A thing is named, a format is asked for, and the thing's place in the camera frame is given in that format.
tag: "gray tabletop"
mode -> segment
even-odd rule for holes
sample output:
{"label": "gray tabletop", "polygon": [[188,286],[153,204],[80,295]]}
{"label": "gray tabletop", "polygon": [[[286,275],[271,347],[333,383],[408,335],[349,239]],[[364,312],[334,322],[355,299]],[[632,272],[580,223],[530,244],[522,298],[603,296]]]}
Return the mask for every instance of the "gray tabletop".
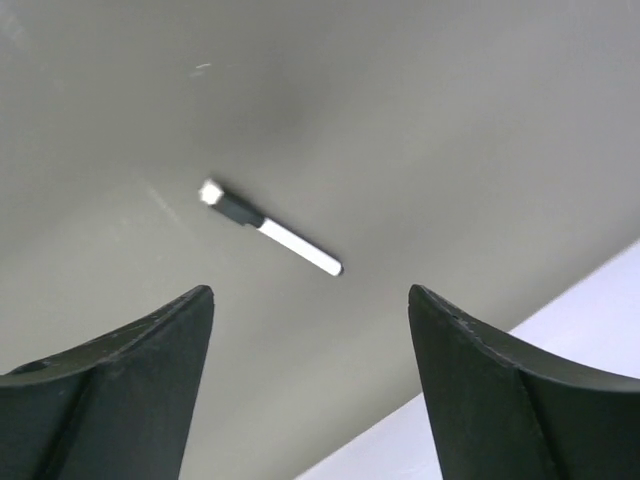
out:
{"label": "gray tabletop", "polygon": [[509,328],[637,238],[640,3],[476,3],[0,3],[0,367],[209,284],[183,478],[293,478],[418,393],[412,283]]}

